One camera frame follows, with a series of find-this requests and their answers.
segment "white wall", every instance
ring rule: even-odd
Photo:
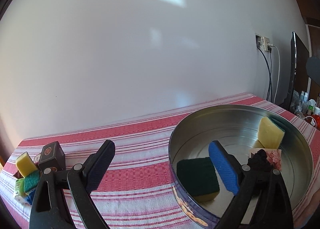
[[[0,21],[1,137],[15,147],[236,93],[265,97],[255,33],[280,49],[280,103],[292,31],[308,45],[295,0],[13,0]]]

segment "silver rivet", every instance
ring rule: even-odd
[[[250,170],[250,167],[248,165],[242,165],[242,169],[244,171],[249,171]]]
[[[279,174],[280,174],[280,171],[277,170],[276,168],[275,168],[272,172],[273,172],[273,174],[275,174],[275,175],[279,175]]]
[[[50,172],[51,172],[51,168],[46,168],[46,169],[43,171],[44,174],[49,174]]]
[[[81,168],[82,168],[82,164],[80,164],[80,163],[73,166],[74,170],[80,170]]]

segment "green scouring pad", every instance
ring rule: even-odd
[[[177,176],[197,202],[213,200],[219,194],[219,182],[210,157],[179,161]]]
[[[34,189],[40,180],[39,170],[35,170],[24,178],[23,190],[28,195],[28,193]]]

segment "tablecloth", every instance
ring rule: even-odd
[[[67,168],[83,163],[106,139],[113,140],[116,155],[98,189],[91,194],[102,217],[111,228],[191,228],[200,229],[181,211],[171,188],[168,143],[175,126],[188,114],[213,105],[252,105],[275,112],[291,121],[307,139],[313,156],[314,172],[310,187],[294,211],[294,219],[309,203],[320,187],[320,131],[290,112],[249,93],[173,109],[158,114],[120,121],[105,127],[23,140],[0,173],[0,195],[8,210],[23,228],[29,226],[31,206],[16,202],[13,197],[15,160],[24,152],[31,158],[44,145],[59,141],[66,154]],[[84,228],[65,190],[70,213],[77,228]]]

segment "black monitor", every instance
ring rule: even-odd
[[[309,57],[309,51],[303,44],[302,40],[295,32],[292,32],[289,89],[287,97],[281,105],[281,107],[286,110],[289,110],[290,108],[294,90],[296,90],[300,95],[302,91],[306,92],[308,89],[309,77],[306,70],[306,64]]]

